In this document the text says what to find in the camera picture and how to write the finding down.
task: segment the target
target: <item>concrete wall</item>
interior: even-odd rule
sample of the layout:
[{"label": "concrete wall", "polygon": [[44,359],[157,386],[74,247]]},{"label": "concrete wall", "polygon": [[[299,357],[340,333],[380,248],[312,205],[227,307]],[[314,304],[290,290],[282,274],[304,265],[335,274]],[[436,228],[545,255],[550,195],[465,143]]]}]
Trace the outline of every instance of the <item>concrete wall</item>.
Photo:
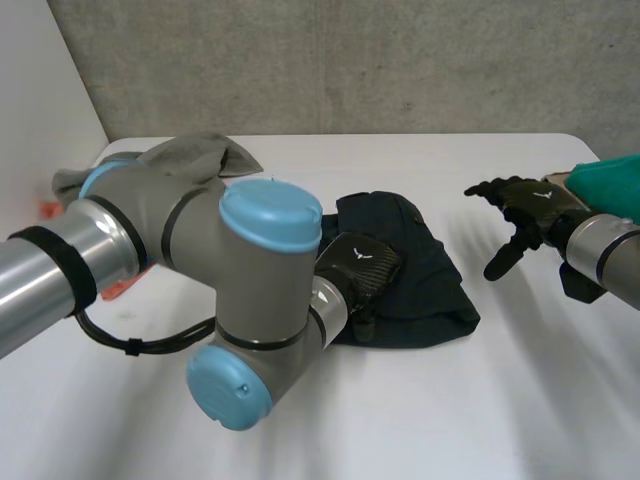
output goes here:
[{"label": "concrete wall", "polygon": [[50,0],[110,139],[566,132],[640,151],[637,0]]}]

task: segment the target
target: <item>silver metal tube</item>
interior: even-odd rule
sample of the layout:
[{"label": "silver metal tube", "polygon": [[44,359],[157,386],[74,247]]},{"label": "silver metal tube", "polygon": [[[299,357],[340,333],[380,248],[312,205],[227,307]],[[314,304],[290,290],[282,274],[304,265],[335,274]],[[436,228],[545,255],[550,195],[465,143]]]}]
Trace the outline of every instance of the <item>silver metal tube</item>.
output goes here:
[{"label": "silver metal tube", "polygon": [[601,214],[583,222],[569,238],[567,262],[640,309],[640,227],[631,220]]},{"label": "silver metal tube", "polygon": [[[93,202],[74,202],[42,226],[78,250],[98,291],[138,270],[128,235]],[[46,253],[17,238],[0,244],[0,358],[69,315],[74,305],[66,277]]]},{"label": "silver metal tube", "polygon": [[602,286],[640,310],[640,236],[622,241],[607,257]]},{"label": "silver metal tube", "polygon": [[347,302],[338,288],[329,280],[315,276],[311,286],[311,307],[324,323],[327,338],[325,348],[333,342],[347,324]]}]

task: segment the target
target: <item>white table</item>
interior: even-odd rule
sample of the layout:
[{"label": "white table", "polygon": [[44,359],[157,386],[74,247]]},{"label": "white table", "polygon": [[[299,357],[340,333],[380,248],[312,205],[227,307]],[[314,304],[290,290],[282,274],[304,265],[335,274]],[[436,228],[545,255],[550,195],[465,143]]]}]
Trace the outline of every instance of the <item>white table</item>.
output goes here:
[{"label": "white table", "polygon": [[[105,153],[162,139],[127,139]],[[636,479],[640,315],[613,298],[565,298],[551,249],[501,281],[482,269],[511,228],[463,190],[596,161],[566,135],[240,137],[264,175],[314,193],[325,212],[364,190],[422,211],[482,315],[435,348],[332,347],[254,429],[209,420],[176,355],[129,358],[72,320],[0,362],[3,479]],[[210,315],[213,291],[155,267],[91,308],[122,336],[163,336]]]}]

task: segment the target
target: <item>black robotic finger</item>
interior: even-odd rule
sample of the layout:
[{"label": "black robotic finger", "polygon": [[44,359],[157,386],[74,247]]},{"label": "black robotic finger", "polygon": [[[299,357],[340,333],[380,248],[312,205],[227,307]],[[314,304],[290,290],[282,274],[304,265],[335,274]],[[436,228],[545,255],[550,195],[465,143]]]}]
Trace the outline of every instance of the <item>black robotic finger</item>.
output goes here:
[{"label": "black robotic finger", "polygon": [[484,269],[484,278],[490,282],[502,278],[524,257],[528,249],[537,250],[542,240],[533,229],[518,229],[509,243],[500,247]]}]

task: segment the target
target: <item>dark green cloth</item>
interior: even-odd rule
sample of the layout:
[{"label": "dark green cloth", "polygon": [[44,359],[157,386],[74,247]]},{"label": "dark green cloth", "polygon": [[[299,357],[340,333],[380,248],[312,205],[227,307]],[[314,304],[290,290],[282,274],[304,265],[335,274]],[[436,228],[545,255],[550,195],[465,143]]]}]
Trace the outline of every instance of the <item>dark green cloth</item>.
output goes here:
[{"label": "dark green cloth", "polygon": [[337,207],[337,215],[322,219],[320,252],[339,233],[356,232],[387,243],[403,263],[389,289],[361,313],[375,323],[374,338],[358,342],[348,324],[333,343],[423,348],[475,330],[480,315],[460,285],[462,277],[415,205],[401,195],[372,192],[343,197]]},{"label": "dark green cloth", "polygon": [[577,165],[565,185],[590,208],[640,224],[640,155]]}]

